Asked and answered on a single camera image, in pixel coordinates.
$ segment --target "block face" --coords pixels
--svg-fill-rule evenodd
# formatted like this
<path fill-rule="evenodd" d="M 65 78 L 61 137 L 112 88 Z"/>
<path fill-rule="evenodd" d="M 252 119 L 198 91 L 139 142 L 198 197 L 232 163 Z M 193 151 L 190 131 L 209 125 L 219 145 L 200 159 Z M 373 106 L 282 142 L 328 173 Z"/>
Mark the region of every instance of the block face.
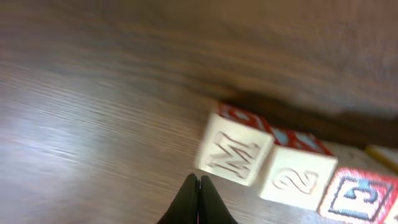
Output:
<path fill-rule="evenodd" d="M 316 210 L 337 158 L 276 146 L 260 198 Z"/>
<path fill-rule="evenodd" d="M 221 102 L 218 103 L 218 114 L 223 118 L 261 131 L 266 131 L 269 126 L 263 117 Z"/>
<path fill-rule="evenodd" d="M 211 174 L 251 185 L 268 155 L 273 137 L 214 114 L 200 146 L 197 167 Z"/>
<path fill-rule="evenodd" d="M 270 127 L 267 131 L 275 137 L 275 144 L 280 146 L 332 155 L 332 153 L 312 134 L 275 127 Z"/>
<path fill-rule="evenodd" d="M 340 168 L 318 212 L 348 223 L 382 223 L 397 197 L 397 183 L 392 177 Z"/>

